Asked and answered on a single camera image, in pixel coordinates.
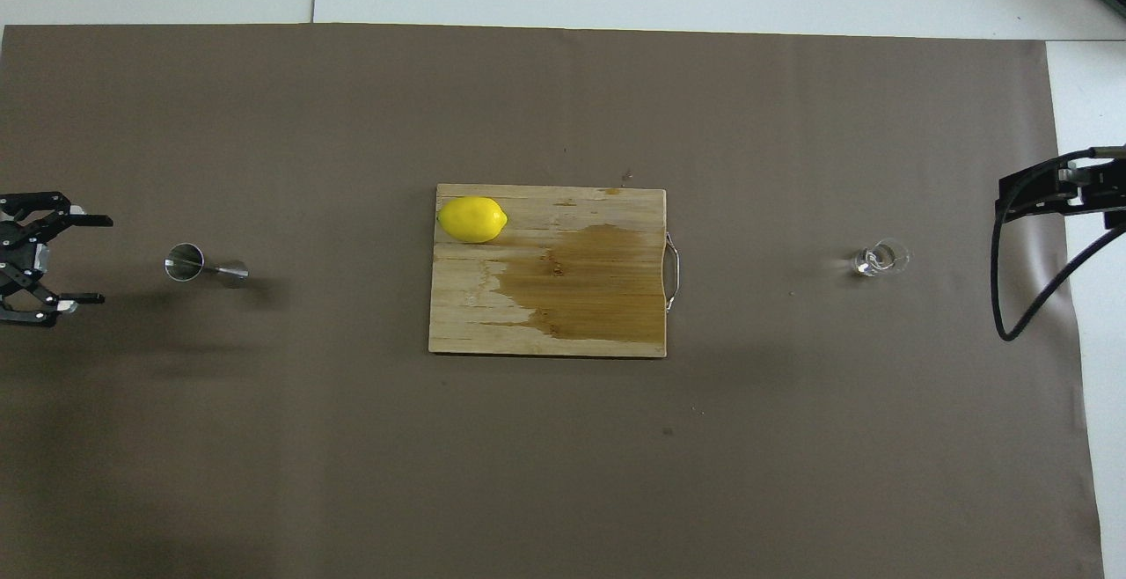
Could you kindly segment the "yellow lemon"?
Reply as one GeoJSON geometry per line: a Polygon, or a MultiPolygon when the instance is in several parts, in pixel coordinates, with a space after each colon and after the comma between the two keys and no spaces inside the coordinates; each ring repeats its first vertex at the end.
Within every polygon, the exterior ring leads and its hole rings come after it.
{"type": "Polygon", "coordinates": [[[484,195],[462,195],[446,202],[435,221],[448,235],[461,242],[483,244],[502,234],[509,222],[498,202],[484,195]]]}

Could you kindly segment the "small clear glass cup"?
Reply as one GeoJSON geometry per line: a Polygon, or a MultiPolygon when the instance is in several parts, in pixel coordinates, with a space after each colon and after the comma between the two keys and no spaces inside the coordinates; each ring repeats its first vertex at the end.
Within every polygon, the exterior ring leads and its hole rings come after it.
{"type": "Polygon", "coordinates": [[[896,238],[882,238],[854,253],[850,268],[863,277],[876,278],[882,275],[899,275],[911,262],[911,251],[896,238]]]}

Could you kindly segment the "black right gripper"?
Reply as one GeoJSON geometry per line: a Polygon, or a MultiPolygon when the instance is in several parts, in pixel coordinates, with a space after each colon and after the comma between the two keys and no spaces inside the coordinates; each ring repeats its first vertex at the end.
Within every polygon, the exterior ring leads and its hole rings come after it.
{"type": "Polygon", "coordinates": [[[1100,164],[1047,159],[998,180],[997,216],[1003,223],[1026,216],[1102,214],[1103,228],[1126,229],[1126,155],[1094,155],[1100,164]],[[1070,198],[1070,185],[1075,195],[1070,198]]]}

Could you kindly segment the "wooden cutting board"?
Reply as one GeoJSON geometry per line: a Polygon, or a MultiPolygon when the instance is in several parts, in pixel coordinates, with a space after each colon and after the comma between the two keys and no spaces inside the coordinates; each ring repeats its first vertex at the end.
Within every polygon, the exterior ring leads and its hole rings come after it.
{"type": "Polygon", "coordinates": [[[665,357],[679,266],[664,190],[440,182],[435,206],[470,195],[508,222],[483,244],[435,229],[430,351],[665,357]]]}

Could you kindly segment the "brown paper table mat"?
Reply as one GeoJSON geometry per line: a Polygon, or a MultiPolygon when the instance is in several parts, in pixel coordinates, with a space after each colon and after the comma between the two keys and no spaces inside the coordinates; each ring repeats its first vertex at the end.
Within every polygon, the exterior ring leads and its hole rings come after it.
{"type": "Polygon", "coordinates": [[[989,301],[1056,154],[1039,41],[8,26],[0,193],[115,226],[0,324],[0,579],[1101,576],[1070,299],[989,301]],[[439,182],[665,190],[668,357],[431,354],[439,182]]]}

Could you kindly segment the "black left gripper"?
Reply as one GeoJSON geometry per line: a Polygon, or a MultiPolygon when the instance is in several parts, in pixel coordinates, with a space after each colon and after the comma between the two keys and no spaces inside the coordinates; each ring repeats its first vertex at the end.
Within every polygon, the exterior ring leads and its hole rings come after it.
{"type": "Polygon", "coordinates": [[[100,293],[63,293],[41,286],[41,244],[69,228],[111,228],[113,219],[87,214],[62,193],[0,194],[0,323],[53,327],[64,313],[84,304],[102,304],[100,293]],[[3,297],[32,294],[36,309],[12,309],[3,297]]]}

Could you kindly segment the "steel double jigger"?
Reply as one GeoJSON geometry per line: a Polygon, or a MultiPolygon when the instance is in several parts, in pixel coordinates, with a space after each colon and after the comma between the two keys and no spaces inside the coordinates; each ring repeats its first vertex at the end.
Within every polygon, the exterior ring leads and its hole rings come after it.
{"type": "Polygon", "coordinates": [[[241,260],[214,261],[202,248],[193,243],[172,247],[164,258],[164,271],[175,282],[193,282],[209,277],[227,288],[245,285],[250,278],[249,267],[241,260]]]}

